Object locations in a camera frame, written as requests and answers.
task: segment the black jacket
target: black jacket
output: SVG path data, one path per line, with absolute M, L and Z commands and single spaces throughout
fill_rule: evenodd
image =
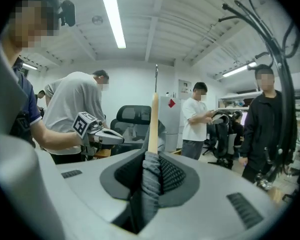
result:
M 282 106 L 282 94 L 276 91 Z M 265 148 L 271 149 L 279 142 L 281 123 L 279 129 L 274 128 L 275 113 L 271 104 L 262 93 L 250 104 L 248 114 L 244 122 L 244 141 L 239 150 L 241 157 L 248 157 L 248 164 L 255 170 L 264 169 L 267 161 Z M 296 143 L 292 144 L 291 150 L 295 150 Z M 287 164 L 292 162 L 292 156 L 287 157 Z

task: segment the fluorescent ceiling light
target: fluorescent ceiling light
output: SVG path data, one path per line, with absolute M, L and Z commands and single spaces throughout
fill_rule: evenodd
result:
M 37 70 L 37 69 L 38 69 L 37 67 L 28 65 L 28 64 L 26 64 L 26 63 L 23 63 L 22 66 L 23 66 L 23 67 L 27 67 L 27 68 L 32 69 L 32 70 Z
M 238 68 L 235 69 L 235 70 L 232 70 L 232 71 L 230 71 L 230 72 L 228 72 L 228 73 L 225 73 L 225 74 L 223 74 L 222 76 L 226 78 L 226 77 L 232 76 L 232 75 L 234 75 L 234 74 L 236 74 L 236 73 L 239 73 L 239 72 L 241 72 L 241 71 L 246 70 L 246 69 L 248 68 L 248 66 L 250 66 L 250 67 L 255 67 L 256 65 L 257 65 L 257 63 L 251 62 L 251 63 L 248 64 L 248 65 L 244 65 L 244 66 L 238 67 Z
M 117 0 L 103 0 L 106 14 L 108 15 L 112 32 L 119 49 L 126 48 L 124 33 L 122 31 Z

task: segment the chair backrest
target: chair backrest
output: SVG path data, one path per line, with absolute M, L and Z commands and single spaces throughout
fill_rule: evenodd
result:
M 236 139 L 237 134 L 233 133 L 233 134 L 229 134 L 228 135 L 228 150 L 227 153 L 230 155 L 234 155 L 235 154 L 235 139 Z

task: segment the red sign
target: red sign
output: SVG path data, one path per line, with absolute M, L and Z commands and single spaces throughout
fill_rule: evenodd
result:
M 170 99 L 168 106 L 172 108 L 174 105 L 176 105 L 176 103 L 172 99 Z

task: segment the wooden stick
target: wooden stick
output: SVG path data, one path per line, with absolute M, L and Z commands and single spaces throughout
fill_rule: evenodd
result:
M 158 154 L 158 109 L 159 96 L 154 93 L 151 108 L 150 131 L 149 131 L 149 145 L 148 151 Z

